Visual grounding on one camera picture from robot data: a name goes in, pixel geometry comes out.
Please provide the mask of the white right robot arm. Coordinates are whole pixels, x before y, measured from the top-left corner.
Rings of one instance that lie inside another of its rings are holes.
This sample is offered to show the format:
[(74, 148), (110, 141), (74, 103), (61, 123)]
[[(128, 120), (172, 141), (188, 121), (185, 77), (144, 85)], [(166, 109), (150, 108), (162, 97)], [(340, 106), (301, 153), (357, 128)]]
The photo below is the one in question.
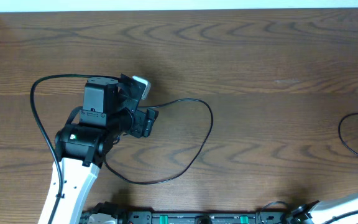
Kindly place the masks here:
[(287, 224), (358, 223), (358, 192), (335, 200), (315, 201), (297, 207), (283, 220)]

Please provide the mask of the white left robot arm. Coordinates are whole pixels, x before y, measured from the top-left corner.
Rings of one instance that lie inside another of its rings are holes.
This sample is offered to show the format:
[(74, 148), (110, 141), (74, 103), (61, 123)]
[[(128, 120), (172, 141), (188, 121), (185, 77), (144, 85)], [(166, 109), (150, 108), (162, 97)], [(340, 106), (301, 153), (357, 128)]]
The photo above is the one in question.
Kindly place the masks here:
[(126, 133), (148, 137), (158, 113), (138, 109), (151, 84), (141, 77), (86, 76), (82, 106), (69, 115), (55, 139), (52, 179), (39, 223), (79, 223), (86, 198), (106, 154)]

